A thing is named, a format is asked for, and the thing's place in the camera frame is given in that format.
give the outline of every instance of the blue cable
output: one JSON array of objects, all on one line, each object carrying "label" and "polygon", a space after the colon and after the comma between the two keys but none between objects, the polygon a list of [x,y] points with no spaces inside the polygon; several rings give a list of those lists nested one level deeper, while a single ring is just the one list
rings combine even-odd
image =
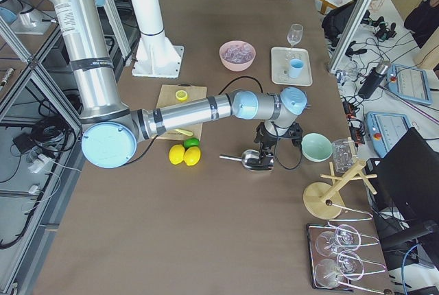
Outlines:
[{"label": "blue cable", "polygon": [[418,247],[420,244],[416,244],[414,246],[412,246],[405,254],[404,254],[404,258],[403,258],[403,264],[401,266],[401,279],[402,279],[402,283],[403,283],[403,288],[404,288],[404,294],[407,295],[407,287],[405,286],[405,278],[404,278],[404,266],[405,266],[405,260],[407,259],[407,256],[409,256],[409,253],[412,252],[413,249],[415,249],[416,247]]}]

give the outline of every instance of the brown table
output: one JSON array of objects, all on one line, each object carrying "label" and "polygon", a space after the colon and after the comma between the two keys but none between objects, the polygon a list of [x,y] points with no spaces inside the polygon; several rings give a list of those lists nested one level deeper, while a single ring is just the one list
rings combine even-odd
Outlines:
[{"label": "brown table", "polygon": [[[305,27],[300,47],[309,51],[313,85],[302,87],[311,108],[298,118],[305,133],[330,140],[348,136],[335,80],[313,0],[161,0],[167,36],[185,46],[177,80],[122,75],[119,88],[131,109],[155,107],[162,84],[191,83],[218,93],[238,75],[258,78],[267,92],[270,49],[286,47],[292,23]],[[222,43],[246,40],[257,57],[241,73],[219,59]],[[231,86],[257,90],[250,80]],[[276,165],[252,173],[219,159],[241,154],[253,143],[258,121],[222,119],[203,126],[202,160],[194,167],[167,160],[173,141],[156,141],[141,161],[114,170],[87,163],[35,294],[321,294],[311,288],[305,226],[322,222],[302,203],[303,189],[328,172],[328,163],[304,159],[296,171]],[[140,144],[142,152],[147,143]],[[282,141],[279,158],[295,165],[296,148]],[[360,183],[342,190],[347,205],[365,209]],[[372,222],[357,225],[375,233]],[[383,261],[378,246],[362,252]],[[358,285],[388,287],[385,275]]]}]

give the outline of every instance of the wooden stand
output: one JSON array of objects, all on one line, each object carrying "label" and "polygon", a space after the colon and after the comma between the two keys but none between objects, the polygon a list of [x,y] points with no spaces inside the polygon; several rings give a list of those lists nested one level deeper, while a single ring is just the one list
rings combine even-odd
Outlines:
[{"label": "wooden stand", "polygon": [[308,185],[303,192],[303,202],[308,211],[322,220],[330,220],[337,217],[342,212],[342,209],[337,206],[327,205],[327,200],[344,207],[339,190],[350,180],[363,180],[369,190],[373,194],[377,194],[377,191],[368,180],[368,178],[374,178],[377,175],[364,175],[362,169],[365,166],[366,162],[364,160],[358,160],[342,177],[338,177],[334,175],[334,167],[332,162],[330,162],[329,169],[331,170],[331,175],[321,174],[320,177],[330,178],[333,183],[332,186],[324,182],[315,182]]}]

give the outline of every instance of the yellow lemon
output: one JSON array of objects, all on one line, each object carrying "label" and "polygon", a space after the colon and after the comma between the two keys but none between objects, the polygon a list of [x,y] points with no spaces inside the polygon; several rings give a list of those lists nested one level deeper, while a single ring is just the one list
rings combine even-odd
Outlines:
[{"label": "yellow lemon", "polygon": [[185,152],[185,163],[188,166],[194,166],[200,161],[201,158],[201,150],[198,146],[192,146]]},{"label": "yellow lemon", "polygon": [[172,165],[178,165],[183,161],[183,157],[185,156],[185,147],[181,144],[175,144],[169,150],[169,161],[171,161]]}]

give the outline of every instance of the lime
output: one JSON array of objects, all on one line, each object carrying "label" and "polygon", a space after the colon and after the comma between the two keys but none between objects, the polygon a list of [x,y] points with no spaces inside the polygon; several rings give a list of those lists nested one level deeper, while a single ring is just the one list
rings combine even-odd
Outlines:
[{"label": "lime", "polygon": [[183,142],[183,146],[187,149],[192,148],[193,146],[200,146],[200,141],[195,137],[191,137]]},{"label": "lime", "polygon": [[186,165],[194,166],[198,163],[198,161],[200,161],[200,158],[201,150],[198,146],[193,146],[186,150],[184,157]]},{"label": "lime", "polygon": [[178,165],[183,161],[185,156],[185,147],[181,144],[175,144],[169,150],[169,161],[172,165]]}]

